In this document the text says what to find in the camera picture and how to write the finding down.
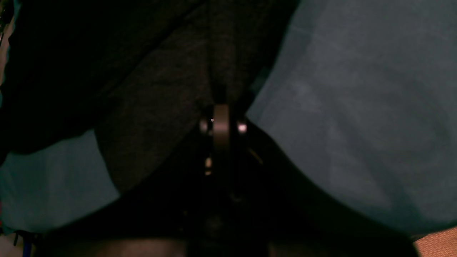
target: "teal fabric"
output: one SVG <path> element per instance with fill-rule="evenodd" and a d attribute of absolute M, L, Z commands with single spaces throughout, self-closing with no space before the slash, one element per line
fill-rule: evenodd
<path fill-rule="evenodd" d="M 451 0 L 303 0 L 248 117 L 359 213 L 456 225 L 455 24 Z"/>
<path fill-rule="evenodd" d="M 19 8 L 15 0 L 16 17 Z M 118 198 L 93 130 L 31 155 L 9 154 L 0 167 L 0 219 L 7 234 L 43 233 Z"/>

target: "dark gray fabric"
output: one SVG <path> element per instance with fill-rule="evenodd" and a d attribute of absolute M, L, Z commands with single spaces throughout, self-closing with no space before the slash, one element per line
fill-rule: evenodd
<path fill-rule="evenodd" d="M 249 118 L 351 208 L 411 234 L 446 228 L 456 27 L 451 0 L 303 0 Z"/>

